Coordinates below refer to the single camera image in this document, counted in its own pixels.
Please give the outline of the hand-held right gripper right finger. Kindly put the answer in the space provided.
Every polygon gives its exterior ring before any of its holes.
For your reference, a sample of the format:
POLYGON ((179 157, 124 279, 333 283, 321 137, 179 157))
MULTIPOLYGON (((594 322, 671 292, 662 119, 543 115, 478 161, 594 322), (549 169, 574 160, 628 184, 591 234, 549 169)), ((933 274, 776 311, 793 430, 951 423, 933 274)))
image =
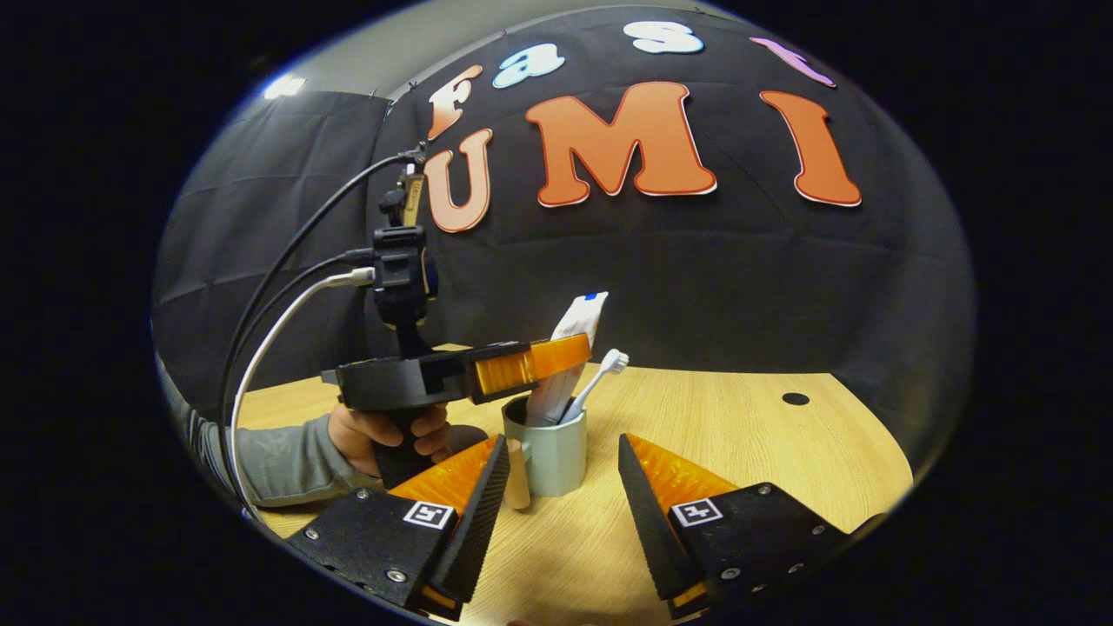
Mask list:
POLYGON ((880 524, 887 496, 850 481, 812 488, 760 469, 728 479, 642 436, 617 440, 617 471, 656 597, 672 622, 760 612, 880 524))

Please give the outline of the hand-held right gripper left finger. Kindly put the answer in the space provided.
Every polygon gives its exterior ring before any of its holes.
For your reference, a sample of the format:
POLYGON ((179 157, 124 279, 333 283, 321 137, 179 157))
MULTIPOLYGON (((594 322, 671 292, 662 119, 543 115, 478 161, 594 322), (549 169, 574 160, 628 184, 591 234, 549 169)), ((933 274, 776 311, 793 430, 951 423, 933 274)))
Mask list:
POLYGON ((342 496, 287 542, 380 601, 457 622, 509 475, 506 439, 491 436, 390 491, 342 496))

